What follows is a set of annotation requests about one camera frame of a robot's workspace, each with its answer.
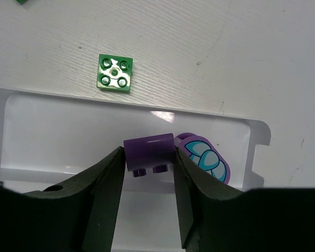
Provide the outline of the purple flower lego piece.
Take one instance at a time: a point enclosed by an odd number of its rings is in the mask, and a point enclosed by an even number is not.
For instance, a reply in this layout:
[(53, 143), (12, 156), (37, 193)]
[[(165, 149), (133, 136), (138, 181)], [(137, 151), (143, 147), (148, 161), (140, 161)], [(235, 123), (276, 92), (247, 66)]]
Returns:
[(202, 170), (225, 184), (229, 183), (230, 167), (208, 139), (185, 132), (177, 135), (174, 142)]

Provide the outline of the small green lego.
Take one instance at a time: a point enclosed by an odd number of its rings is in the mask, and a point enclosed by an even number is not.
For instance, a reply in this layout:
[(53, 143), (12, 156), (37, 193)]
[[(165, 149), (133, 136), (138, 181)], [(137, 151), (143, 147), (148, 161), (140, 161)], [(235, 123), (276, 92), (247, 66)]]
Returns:
[(96, 87), (99, 90), (129, 93), (132, 68), (132, 58), (100, 54)]

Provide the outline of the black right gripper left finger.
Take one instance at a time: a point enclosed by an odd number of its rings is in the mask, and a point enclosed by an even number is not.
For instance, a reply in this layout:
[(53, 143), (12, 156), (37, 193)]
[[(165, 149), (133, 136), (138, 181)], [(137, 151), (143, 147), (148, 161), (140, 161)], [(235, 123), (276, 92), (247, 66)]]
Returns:
[(30, 251), (110, 251), (125, 172), (124, 148), (43, 191), (26, 193)]

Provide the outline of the dark purple lego brick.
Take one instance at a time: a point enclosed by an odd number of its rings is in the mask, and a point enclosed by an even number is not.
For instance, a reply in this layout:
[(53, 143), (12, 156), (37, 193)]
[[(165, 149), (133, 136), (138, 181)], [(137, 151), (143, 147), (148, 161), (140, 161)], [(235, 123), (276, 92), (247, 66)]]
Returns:
[(133, 177), (146, 175), (147, 169), (153, 173), (168, 171), (168, 165), (175, 162), (176, 147), (171, 133), (123, 141), (126, 164)]

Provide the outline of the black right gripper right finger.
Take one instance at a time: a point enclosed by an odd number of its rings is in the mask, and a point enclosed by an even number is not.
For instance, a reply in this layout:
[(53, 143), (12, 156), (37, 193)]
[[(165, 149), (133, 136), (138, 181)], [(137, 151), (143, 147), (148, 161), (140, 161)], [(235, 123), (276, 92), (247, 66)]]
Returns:
[(176, 148), (173, 174), (182, 248), (232, 249), (221, 203), (243, 192), (206, 173), (181, 148)]

